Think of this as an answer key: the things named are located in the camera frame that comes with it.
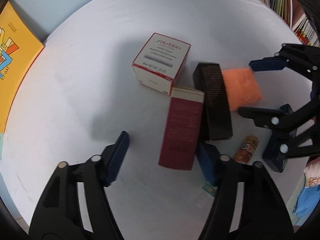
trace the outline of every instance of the shiseido logo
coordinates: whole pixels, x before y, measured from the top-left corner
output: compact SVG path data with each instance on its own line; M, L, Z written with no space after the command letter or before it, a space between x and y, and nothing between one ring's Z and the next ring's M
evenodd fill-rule
M166 46L168 46L168 47L170 47L170 48L181 49L179 46L174 45L174 44L172 44L172 43L170 43L170 42L166 42L166 41L163 41L163 40L159 40L159 41L157 41L157 42L159 42L160 44L166 45Z

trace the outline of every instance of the yellow book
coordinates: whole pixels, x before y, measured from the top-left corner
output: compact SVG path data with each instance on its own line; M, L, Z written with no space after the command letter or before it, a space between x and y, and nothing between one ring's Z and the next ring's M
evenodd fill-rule
M0 14L0 154L13 99L43 48L8 2Z

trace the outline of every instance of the red box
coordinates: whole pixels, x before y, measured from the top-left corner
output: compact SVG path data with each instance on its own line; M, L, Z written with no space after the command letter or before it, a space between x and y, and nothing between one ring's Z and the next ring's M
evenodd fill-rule
M191 170L198 142L204 93L174 87L161 147L159 165Z

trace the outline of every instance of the white pivot bolt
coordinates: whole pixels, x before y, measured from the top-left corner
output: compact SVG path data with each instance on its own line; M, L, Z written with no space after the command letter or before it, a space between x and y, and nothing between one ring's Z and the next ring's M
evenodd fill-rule
M277 125L279 124L279 119L277 117L272 117L271 118L271 122L274 124L274 125Z
M67 165L68 165L67 162L60 162L60 163L58 164L58 167L59 167L60 169L62 169L62 168L64 168L64 167L66 167Z
M259 169L261 169L261 168L263 167L262 162L254 162L253 165L254 165L255 167L259 168Z
M223 154L220 156L220 160L222 160L223 162L228 162L230 161L230 157L228 155Z
M280 152L287 153L288 150L289 150L289 148L286 144L283 143L282 145L280 145Z
M101 160L101 156L100 156L100 155L93 155L93 156L91 157L91 160L92 160L93 162L98 162L98 161Z

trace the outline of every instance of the shiseido box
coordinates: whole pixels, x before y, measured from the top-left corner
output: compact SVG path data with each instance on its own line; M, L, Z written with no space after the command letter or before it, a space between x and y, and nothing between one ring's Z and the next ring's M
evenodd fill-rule
M171 169L191 170L198 142L204 93L174 87L159 165Z
M154 33L132 63L138 81L171 95L174 81L187 60L191 45Z

